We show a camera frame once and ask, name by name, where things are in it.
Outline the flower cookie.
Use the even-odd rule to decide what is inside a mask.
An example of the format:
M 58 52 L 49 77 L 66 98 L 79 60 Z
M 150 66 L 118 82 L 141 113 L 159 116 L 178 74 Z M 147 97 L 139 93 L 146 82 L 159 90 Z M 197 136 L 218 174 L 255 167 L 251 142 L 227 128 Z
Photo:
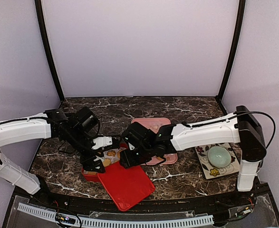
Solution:
M 104 167 L 107 167 L 109 165 L 112 164 L 111 160 L 110 159 L 104 159 L 103 162 L 102 162 L 103 166 Z

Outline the swirl butter cookie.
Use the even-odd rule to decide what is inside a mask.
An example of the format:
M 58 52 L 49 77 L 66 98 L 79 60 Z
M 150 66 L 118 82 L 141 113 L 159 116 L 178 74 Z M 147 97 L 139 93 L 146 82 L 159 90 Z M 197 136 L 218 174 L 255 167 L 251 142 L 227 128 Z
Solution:
M 114 150 L 108 151 L 108 152 L 107 152 L 107 156 L 109 156 L 109 157 L 115 157 L 115 156 L 116 156 L 116 151 L 114 151 Z

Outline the red cookie box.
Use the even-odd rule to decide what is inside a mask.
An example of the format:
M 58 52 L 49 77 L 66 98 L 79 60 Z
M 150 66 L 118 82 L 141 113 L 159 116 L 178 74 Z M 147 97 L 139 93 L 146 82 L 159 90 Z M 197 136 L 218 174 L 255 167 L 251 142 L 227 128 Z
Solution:
M 121 143 L 120 144 L 120 147 L 118 149 L 120 150 L 125 150 L 128 148 L 128 145 L 125 144 L 125 143 Z M 82 169 L 81 171 L 82 175 L 84 176 L 85 180 L 86 181 L 91 181 L 91 182 L 101 182 L 99 177 L 97 176 L 97 173 L 96 172 L 93 172 L 93 171 L 85 171 L 84 169 Z

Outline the red box lid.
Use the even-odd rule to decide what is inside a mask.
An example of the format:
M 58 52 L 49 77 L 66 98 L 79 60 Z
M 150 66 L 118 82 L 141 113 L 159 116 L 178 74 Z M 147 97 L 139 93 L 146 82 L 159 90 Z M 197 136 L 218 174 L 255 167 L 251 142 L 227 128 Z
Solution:
M 154 184 L 140 166 L 125 169 L 116 162 L 97 176 L 119 211 L 128 211 L 155 191 Z

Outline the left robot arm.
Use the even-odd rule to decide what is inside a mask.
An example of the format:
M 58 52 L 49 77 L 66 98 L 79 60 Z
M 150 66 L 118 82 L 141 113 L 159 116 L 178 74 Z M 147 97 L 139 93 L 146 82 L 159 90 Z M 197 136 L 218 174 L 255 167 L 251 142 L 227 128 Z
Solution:
M 75 113 L 64 113 L 60 109 L 46 110 L 37 115 L 0 121 L 0 148 L 6 145 L 35 140 L 58 138 L 68 142 L 80 153 L 80 163 L 86 171 L 104 173 L 100 152 L 89 132 L 100 126 L 96 115 L 87 107 Z M 14 186 L 35 195 L 44 207 L 51 207 L 54 196 L 48 192 L 44 179 L 29 173 L 13 163 L 0 151 L 0 177 Z

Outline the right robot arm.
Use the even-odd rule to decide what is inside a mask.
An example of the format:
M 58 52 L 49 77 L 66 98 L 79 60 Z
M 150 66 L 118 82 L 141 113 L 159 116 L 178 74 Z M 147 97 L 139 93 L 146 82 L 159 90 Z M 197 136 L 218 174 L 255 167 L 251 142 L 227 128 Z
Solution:
M 249 111 L 240 105 L 235 112 L 225 116 L 196 123 L 167 124 L 156 133 L 134 122 L 122 134 L 130 148 L 120 153 L 120 164 L 129 169 L 149 162 L 154 156 L 162 158 L 165 154 L 202 145 L 238 143 L 242 150 L 240 171 L 237 190 L 230 195 L 230 202 L 240 206 L 248 198 L 258 166 L 266 157 L 269 146 L 255 114 L 272 119 L 267 113 Z

